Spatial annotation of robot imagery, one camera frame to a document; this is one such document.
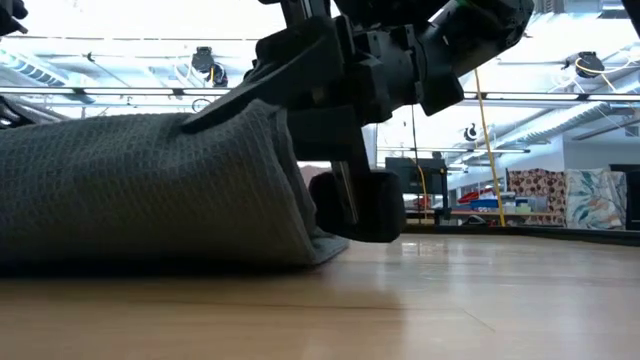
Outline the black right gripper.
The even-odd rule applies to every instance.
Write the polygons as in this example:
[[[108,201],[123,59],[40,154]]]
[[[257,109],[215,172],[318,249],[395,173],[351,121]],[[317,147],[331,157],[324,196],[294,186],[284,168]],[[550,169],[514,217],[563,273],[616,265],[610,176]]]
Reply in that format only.
[[[243,82],[183,122],[181,130],[197,133],[223,123],[256,99],[286,106],[314,88],[307,96],[314,103],[299,99],[290,106],[291,116],[334,116],[349,109],[358,121],[386,121],[405,105],[418,104],[427,115],[455,105],[464,91],[447,41],[432,20],[448,5],[338,1],[334,21],[312,17],[259,40],[256,64]]]

